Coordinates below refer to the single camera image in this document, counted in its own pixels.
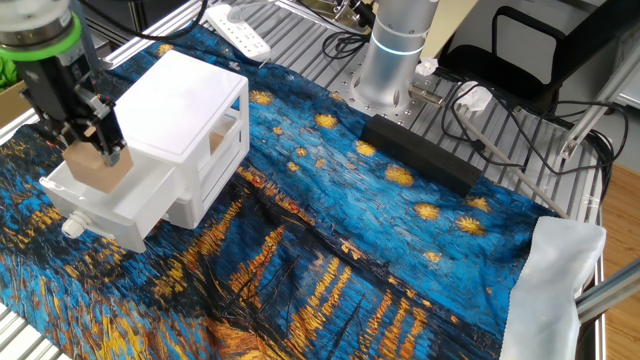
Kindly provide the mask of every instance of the power strip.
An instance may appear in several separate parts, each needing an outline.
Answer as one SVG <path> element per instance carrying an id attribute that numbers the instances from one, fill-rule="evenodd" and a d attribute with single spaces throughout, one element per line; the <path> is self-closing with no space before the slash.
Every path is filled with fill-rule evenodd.
<path id="1" fill-rule="evenodd" d="M 268 60 L 271 47 L 246 21 L 230 22 L 227 18 L 229 12 L 231 12 L 231 6 L 221 4 L 209 8 L 205 18 L 218 34 L 249 59 L 260 62 Z"/>

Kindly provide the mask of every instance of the wooden block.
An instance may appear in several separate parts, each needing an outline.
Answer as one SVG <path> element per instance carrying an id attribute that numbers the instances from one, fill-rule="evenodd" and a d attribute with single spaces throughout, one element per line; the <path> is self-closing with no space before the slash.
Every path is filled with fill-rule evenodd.
<path id="1" fill-rule="evenodd" d="M 120 161 L 113 167 L 107 166 L 101 154 L 86 142 L 74 142 L 62 157 L 77 181 L 105 194 L 109 194 L 133 167 L 128 147 L 120 152 Z"/>

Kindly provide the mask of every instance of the white cloth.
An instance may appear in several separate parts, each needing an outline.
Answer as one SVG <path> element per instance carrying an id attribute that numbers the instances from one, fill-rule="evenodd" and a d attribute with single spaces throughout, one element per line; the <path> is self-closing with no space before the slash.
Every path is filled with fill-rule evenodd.
<path id="1" fill-rule="evenodd" d="M 531 253 L 511 290 L 501 360 L 575 358 L 580 330 L 574 294 L 604 249 L 602 227 L 541 217 Z"/>

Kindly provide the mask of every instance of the green ring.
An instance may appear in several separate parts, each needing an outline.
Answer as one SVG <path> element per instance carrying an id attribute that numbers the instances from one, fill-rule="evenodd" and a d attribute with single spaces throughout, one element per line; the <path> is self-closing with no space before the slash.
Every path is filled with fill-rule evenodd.
<path id="1" fill-rule="evenodd" d="M 76 14 L 73 14 L 73 30 L 71 30 L 71 33 L 59 43 L 44 49 L 33 51 L 14 51 L 0 47 L 0 56 L 13 61 L 38 61 L 47 59 L 71 49 L 71 47 L 80 40 L 81 33 L 82 26 L 80 25 L 80 19 L 78 19 Z"/>

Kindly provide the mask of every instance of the blue fabric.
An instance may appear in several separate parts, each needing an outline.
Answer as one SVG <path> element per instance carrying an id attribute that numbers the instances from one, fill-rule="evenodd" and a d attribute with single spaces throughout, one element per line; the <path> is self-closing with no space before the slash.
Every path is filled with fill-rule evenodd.
<path id="1" fill-rule="evenodd" d="M 60 234 L 37 183 L 60 149 L 22 129 L 0 159 L 4 304 L 87 359 L 499 356 L 547 209 L 485 178 L 457 197 L 359 142 L 367 116 L 204 28 L 98 89 L 117 99 L 171 49 L 249 79 L 247 158 L 197 229 L 160 222 L 134 254 Z"/>

